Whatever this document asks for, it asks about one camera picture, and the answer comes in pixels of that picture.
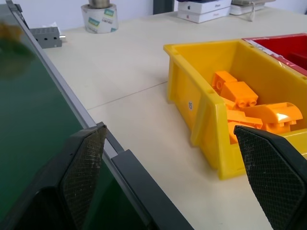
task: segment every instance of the orange plastic block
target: orange plastic block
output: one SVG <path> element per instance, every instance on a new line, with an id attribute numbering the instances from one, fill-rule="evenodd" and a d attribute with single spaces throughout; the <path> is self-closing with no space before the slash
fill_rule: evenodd
<path id="1" fill-rule="evenodd" d="M 263 125 L 261 119 L 254 117 L 246 117 L 244 112 L 236 110 L 227 110 L 227 120 L 229 122 L 235 121 L 257 129 L 261 129 Z"/>
<path id="2" fill-rule="evenodd" d="M 222 87 L 225 82 L 236 82 L 233 76 L 231 76 L 227 71 L 218 71 L 215 73 L 215 77 L 212 81 L 212 88 L 218 93 L 221 93 Z"/>
<path id="3" fill-rule="evenodd" d="M 248 126 L 248 125 L 245 125 L 245 124 L 241 124 L 241 123 L 238 123 L 238 122 L 234 122 L 234 121 L 228 122 L 228 131 L 229 131 L 230 144 L 238 143 L 238 139 L 236 138 L 236 136 L 234 134 L 235 126 L 246 126 L 246 127 L 253 128 L 251 126 Z"/>
<path id="4" fill-rule="evenodd" d="M 280 134 L 290 132 L 290 125 L 303 119 L 301 111 L 292 103 L 264 104 L 243 108 L 247 116 L 260 118 L 263 121 L 263 130 Z"/>
<path id="5" fill-rule="evenodd" d="M 232 109 L 232 110 L 236 109 L 236 103 L 234 103 L 234 102 L 232 102 L 232 101 L 230 101 L 230 100 L 228 100 L 228 99 L 226 99 L 224 97 L 222 97 L 222 99 L 225 102 L 227 109 Z"/>
<path id="6" fill-rule="evenodd" d="M 257 94 L 244 81 L 225 82 L 220 96 L 235 102 L 239 108 L 255 106 L 258 99 Z"/>

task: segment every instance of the number label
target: number label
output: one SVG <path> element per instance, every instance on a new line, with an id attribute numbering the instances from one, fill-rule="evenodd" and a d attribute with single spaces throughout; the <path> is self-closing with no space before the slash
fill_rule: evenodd
<path id="1" fill-rule="evenodd" d="M 189 110 L 193 110 L 193 103 L 189 102 Z"/>

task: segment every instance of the gray metal block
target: gray metal block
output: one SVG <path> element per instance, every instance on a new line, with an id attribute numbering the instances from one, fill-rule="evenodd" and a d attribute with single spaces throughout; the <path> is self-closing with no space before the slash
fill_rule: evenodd
<path id="1" fill-rule="evenodd" d="M 62 46 L 57 27 L 34 28 L 30 32 L 43 49 Z"/>

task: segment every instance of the label on bin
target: label on bin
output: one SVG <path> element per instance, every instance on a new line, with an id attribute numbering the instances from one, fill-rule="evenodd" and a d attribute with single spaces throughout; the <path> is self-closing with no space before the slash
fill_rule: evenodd
<path id="1" fill-rule="evenodd" d="M 193 110 L 193 102 L 189 102 L 189 110 Z"/>
<path id="2" fill-rule="evenodd" d="M 253 41 L 253 40 L 246 40 L 248 43 L 252 44 L 253 46 L 257 47 L 259 50 L 262 50 L 263 52 L 267 53 L 268 55 L 273 55 L 275 57 L 279 57 L 278 54 L 274 53 L 273 51 L 267 49 L 266 47 L 260 45 L 259 43 Z"/>

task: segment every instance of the table surface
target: table surface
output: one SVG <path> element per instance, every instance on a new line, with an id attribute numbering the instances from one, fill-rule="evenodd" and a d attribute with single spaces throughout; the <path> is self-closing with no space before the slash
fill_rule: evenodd
<path id="1" fill-rule="evenodd" d="M 307 16 L 271 8 L 196 24 L 166 13 L 120 23 L 111 34 L 65 31 L 45 49 L 96 122 L 130 149 L 196 230 L 271 226 L 246 176 L 219 181 L 174 104 L 166 99 L 163 45 L 307 32 Z"/>

